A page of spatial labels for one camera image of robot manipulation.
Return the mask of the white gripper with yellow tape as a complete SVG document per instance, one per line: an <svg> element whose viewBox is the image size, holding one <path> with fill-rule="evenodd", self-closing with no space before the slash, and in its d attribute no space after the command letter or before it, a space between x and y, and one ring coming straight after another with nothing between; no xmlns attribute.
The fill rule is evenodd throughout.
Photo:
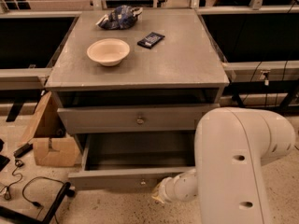
<svg viewBox="0 0 299 224"><path fill-rule="evenodd" d="M156 187L152 190L151 198L157 202L165 203L162 183L158 183Z"/></svg>

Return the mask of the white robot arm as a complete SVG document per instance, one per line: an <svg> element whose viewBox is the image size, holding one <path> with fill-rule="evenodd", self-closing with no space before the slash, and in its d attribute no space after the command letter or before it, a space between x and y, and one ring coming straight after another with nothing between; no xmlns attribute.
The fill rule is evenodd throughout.
<svg viewBox="0 0 299 224"><path fill-rule="evenodd" d="M292 151L296 134L280 114L216 108L199 121L195 167L161 181L161 203L199 201L202 224L273 224L262 167Z"/></svg>

